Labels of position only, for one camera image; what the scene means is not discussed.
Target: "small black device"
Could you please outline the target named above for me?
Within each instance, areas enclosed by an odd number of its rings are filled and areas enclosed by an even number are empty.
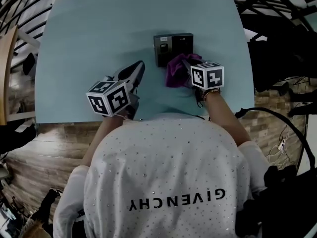
[[[193,53],[194,35],[165,34],[154,36],[155,60],[158,67],[166,67],[169,61],[179,54]]]

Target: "chair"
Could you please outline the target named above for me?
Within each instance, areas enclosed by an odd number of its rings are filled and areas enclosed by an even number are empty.
[[[11,60],[17,39],[21,39],[39,49],[40,42],[30,37],[14,26],[0,40],[0,125],[6,125],[8,121],[35,117],[35,112],[17,114],[9,113],[9,77]]]

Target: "floor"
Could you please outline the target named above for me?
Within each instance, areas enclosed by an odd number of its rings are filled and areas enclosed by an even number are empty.
[[[314,89],[307,83],[292,88],[295,92]],[[34,109],[34,81],[22,75],[21,69],[17,68],[10,75],[12,112],[18,109],[18,103],[22,99],[29,110]],[[283,115],[286,115],[291,108],[288,94],[280,97],[277,91],[255,93],[255,103],[257,107],[267,107]],[[18,130],[22,131],[31,122],[31,120],[27,121]],[[300,131],[304,131],[304,116],[296,116],[292,122]],[[273,165],[283,168],[297,164],[301,143],[288,128],[284,130],[282,136],[287,138],[286,153],[289,158],[274,147],[280,142],[280,133],[285,128],[283,122],[264,112],[249,112],[241,119],[241,123]],[[6,198],[11,201],[15,196],[16,201],[25,207],[26,215],[36,211],[49,188],[65,187],[70,173],[79,165],[99,124],[99,122],[41,124],[38,137],[26,146],[10,152],[5,160],[13,175],[11,185],[4,182],[3,193]],[[58,200],[52,207],[51,218],[57,203]]]

